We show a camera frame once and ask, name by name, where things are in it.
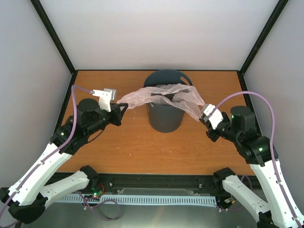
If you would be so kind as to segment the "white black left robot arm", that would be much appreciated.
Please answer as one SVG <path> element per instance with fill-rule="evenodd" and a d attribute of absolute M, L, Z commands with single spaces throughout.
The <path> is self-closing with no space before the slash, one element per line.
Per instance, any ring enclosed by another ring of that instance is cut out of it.
<path fill-rule="evenodd" d="M 50 185 L 48 180 L 84 145 L 90 136 L 103 131 L 107 125 L 121 125 L 128 104 L 110 104 L 102 109 L 91 98 L 73 106 L 73 115 L 50 138 L 42 155 L 26 174 L 9 188 L 0 189 L 0 200 L 17 221 L 29 224 L 60 198 L 77 190 L 94 191 L 99 185 L 98 173 L 89 165 Z"/>

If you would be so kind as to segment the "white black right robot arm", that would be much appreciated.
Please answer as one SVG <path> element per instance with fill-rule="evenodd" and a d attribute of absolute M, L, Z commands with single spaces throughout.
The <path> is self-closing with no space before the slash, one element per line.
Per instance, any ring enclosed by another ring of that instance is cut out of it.
<path fill-rule="evenodd" d="M 259 228 L 302 228 L 304 216 L 287 188 L 270 139 L 258 132 L 256 116 L 250 108 L 234 106 L 228 116 L 214 105 L 206 104 L 200 121 L 207 127 L 206 134 L 213 142 L 221 137 L 235 145 L 256 175 L 266 200 L 258 197 L 230 168 L 213 174 L 216 190 L 234 196 Z"/>

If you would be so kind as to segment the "pink plastic trash bag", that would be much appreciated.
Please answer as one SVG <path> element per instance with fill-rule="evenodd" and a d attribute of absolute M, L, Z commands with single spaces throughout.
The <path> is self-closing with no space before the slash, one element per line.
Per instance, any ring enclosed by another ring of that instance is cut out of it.
<path fill-rule="evenodd" d="M 196 121 L 202 117 L 200 108 L 205 105 L 196 87 L 183 84 L 148 86 L 124 95 L 118 104 L 128 104 L 128 109 L 154 103 L 185 111 Z"/>

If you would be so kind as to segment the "dark grey trash bin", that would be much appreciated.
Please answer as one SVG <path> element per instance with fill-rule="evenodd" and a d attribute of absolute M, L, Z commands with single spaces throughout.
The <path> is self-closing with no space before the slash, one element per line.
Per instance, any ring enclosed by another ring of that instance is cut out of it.
<path fill-rule="evenodd" d="M 192 81 L 184 73 L 173 69 L 157 70 L 150 74 L 143 86 L 161 86 L 183 84 L 192 85 Z M 149 123 L 152 128 L 161 133 L 170 133 L 177 130 L 183 120 L 185 112 L 168 104 L 147 103 Z"/>

